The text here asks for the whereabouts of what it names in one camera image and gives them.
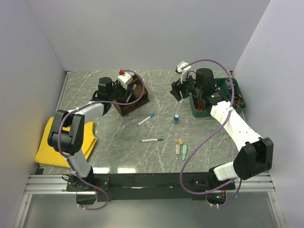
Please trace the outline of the blue capped small bottle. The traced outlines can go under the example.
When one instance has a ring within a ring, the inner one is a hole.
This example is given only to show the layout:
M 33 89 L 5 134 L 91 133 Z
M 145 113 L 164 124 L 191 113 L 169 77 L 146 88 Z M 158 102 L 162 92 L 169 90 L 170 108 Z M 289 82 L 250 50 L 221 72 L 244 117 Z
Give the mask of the blue capped small bottle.
M 175 114 L 174 117 L 173 117 L 173 123 L 174 124 L 178 124 L 179 123 L 179 119 L 180 119 L 180 116 L 178 114 Z

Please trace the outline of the blue capped white marker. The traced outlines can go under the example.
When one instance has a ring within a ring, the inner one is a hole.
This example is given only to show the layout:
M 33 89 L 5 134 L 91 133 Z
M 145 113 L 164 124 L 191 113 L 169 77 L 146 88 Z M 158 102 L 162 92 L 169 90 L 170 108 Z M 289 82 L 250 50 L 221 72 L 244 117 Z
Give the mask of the blue capped white marker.
M 141 126 L 143 123 L 147 122 L 148 120 L 150 120 L 151 118 L 153 118 L 155 116 L 154 113 L 152 113 L 151 115 L 149 115 L 148 117 L 146 117 L 145 119 L 143 119 L 142 121 L 140 121 L 137 126 Z

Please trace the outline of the green capped white marker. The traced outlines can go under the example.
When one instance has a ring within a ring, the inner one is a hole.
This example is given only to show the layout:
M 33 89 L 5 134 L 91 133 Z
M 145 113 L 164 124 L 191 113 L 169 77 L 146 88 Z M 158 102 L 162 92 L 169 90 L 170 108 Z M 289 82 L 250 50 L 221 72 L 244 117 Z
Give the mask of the green capped white marker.
M 143 139 L 141 140 L 141 143 L 147 143 L 147 142 L 162 142 L 164 139 L 163 138 L 155 138 L 155 139 Z

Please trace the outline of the light green clip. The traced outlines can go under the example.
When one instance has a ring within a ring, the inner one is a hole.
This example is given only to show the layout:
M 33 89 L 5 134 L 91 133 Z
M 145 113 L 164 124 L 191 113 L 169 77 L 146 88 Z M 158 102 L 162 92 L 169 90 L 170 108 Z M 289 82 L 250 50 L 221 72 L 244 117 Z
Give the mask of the light green clip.
M 187 158 L 187 152 L 188 152 L 188 146 L 187 145 L 182 145 L 181 147 L 181 159 L 182 161 L 186 161 Z

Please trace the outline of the blue capped white pen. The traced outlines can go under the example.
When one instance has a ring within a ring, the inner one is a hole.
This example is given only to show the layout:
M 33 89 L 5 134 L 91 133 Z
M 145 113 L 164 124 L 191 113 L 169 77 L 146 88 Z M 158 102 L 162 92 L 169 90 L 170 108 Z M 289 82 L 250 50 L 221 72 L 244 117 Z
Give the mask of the blue capped white pen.
M 132 97 L 132 94 L 134 93 L 135 89 L 136 89 L 137 85 L 133 85 L 132 88 L 129 90 L 129 94 L 127 96 L 126 99 L 126 103 L 128 103 Z

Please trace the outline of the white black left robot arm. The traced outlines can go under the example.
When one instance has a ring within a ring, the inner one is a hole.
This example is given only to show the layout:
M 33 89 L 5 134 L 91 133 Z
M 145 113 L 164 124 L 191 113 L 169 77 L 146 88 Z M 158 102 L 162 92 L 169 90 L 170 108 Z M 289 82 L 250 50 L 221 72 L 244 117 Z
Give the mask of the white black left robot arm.
M 95 185 L 93 168 L 82 151 L 85 124 L 105 115 L 113 101 L 126 101 L 136 88 L 129 86 L 132 80 L 133 77 L 128 73 L 118 76 L 115 81 L 102 77 L 92 99 L 82 108 L 57 110 L 55 113 L 47 143 L 66 159 L 72 170 L 73 181 L 77 181 L 85 191 Z

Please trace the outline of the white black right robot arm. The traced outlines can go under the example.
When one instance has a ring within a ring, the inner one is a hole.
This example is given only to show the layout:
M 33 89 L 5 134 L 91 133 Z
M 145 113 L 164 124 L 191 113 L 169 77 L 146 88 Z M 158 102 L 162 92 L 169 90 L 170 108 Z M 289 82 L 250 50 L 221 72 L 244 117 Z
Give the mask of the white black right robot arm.
M 238 154 L 234 161 L 218 165 L 209 170 L 208 183 L 212 190 L 230 184 L 234 179 L 244 181 L 272 168 L 273 141 L 256 133 L 235 110 L 234 98 L 240 97 L 236 82 L 232 78 L 214 78 L 213 71 L 200 68 L 195 76 L 190 67 L 179 66 L 176 73 L 180 78 L 171 84 L 170 93 L 177 101 L 194 97 L 210 116 L 220 123 L 235 143 Z

